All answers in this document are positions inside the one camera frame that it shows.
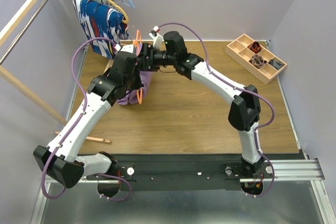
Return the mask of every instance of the gray floor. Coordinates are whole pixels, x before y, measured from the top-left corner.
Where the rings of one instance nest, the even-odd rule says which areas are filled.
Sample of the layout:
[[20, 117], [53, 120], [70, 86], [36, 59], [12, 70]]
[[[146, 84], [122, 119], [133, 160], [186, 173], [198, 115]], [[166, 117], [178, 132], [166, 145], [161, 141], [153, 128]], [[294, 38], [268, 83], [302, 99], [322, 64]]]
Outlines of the gray floor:
[[[107, 202], [96, 187], [77, 184], [48, 200], [42, 223], [323, 223], [310, 182], [276, 182], [257, 199], [240, 191], [202, 190], [134, 192], [127, 201]], [[59, 190], [52, 184], [50, 193]]]

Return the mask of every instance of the small object in tray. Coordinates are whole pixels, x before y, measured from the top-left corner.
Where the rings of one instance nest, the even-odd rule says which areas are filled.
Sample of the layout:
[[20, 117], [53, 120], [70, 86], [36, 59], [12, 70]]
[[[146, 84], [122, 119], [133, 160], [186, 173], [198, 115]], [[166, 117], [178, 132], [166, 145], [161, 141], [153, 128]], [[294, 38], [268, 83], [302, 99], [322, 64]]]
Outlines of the small object in tray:
[[282, 68], [285, 64], [283, 64], [280, 60], [270, 60], [268, 62], [268, 64], [270, 64], [272, 67], [274, 67], [276, 70], [279, 70], [280, 68]]
[[267, 63], [267, 60], [264, 60], [260, 55], [253, 55], [249, 62], [256, 68], [261, 68]]
[[258, 42], [254, 41], [251, 45], [248, 46], [248, 49], [257, 54], [261, 51], [261, 46]]

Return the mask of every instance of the screw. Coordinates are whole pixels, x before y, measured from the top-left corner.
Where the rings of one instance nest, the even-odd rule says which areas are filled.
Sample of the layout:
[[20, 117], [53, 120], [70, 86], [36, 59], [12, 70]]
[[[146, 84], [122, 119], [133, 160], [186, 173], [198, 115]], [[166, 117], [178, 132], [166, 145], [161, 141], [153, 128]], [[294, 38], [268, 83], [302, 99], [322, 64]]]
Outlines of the screw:
[[266, 167], [265, 170], [267, 173], [272, 174], [272, 168], [269, 165]]
[[227, 167], [225, 168], [225, 173], [226, 173], [227, 175], [231, 175], [231, 174], [232, 174], [232, 169], [231, 169], [231, 167], [227, 166]]
[[133, 169], [133, 167], [130, 167], [130, 168], [127, 169], [127, 174], [128, 174], [128, 175], [133, 175], [133, 174], [134, 174], [134, 169]]

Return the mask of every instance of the metal rail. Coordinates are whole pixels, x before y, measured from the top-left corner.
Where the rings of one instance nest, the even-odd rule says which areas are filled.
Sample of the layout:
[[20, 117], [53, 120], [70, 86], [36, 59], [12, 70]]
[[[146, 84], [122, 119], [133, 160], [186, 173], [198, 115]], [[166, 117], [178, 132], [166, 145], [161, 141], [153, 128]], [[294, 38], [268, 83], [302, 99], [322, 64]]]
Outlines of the metal rail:
[[[324, 175], [317, 159], [302, 160], [273, 160], [271, 161], [275, 170], [277, 181], [302, 181], [302, 180], [324, 180]], [[260, 179], [241, 179], [241, 183], [260, 181]]]
[[43, 0], [40, 6], [37, 8], [36, 12], [33, 14], [33, 16], [30, 18], [30, 20], [27, 22], [27, 24], [22, 28], [22, 30], [19, 32], [19, 34], [15, 37], [15, 39], [12, 41], [10, 46], [7, 48], [7, 50], [4, 52], [0, 59], [0, 65], [6, 60], [10, 52], [13, 50], [13, 48], [16, 46], [16, 44], [19, 42], [19, 40], [22, 38], [23, 34], [27, 31], [29, 26], [33, 23], [34, 19], [37, 17], [37, 15], [41, 12], [43, 7], [46, 5], [46, 3], [49, 0]]

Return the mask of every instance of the purple cloth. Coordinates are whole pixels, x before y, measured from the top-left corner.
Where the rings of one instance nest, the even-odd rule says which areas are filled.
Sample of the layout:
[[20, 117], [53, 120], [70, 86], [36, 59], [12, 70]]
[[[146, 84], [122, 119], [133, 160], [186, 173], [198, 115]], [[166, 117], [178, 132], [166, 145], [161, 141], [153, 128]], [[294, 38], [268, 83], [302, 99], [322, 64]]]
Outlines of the purple cloth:
[[[145, 98], [148, 92], [149, 83], [151, 82], [152, 75], [153, 75], [153, 72], [140, 71], [140, 79], [143, 84], [143, 87], [141, 88], [142, 89], [142, 100]], [[124, 98], [118, 100], [117, 102], [120, 105], [136, 104], [138, 102], [136, 92], [137, 92], [136, 90], [132, 90]]]

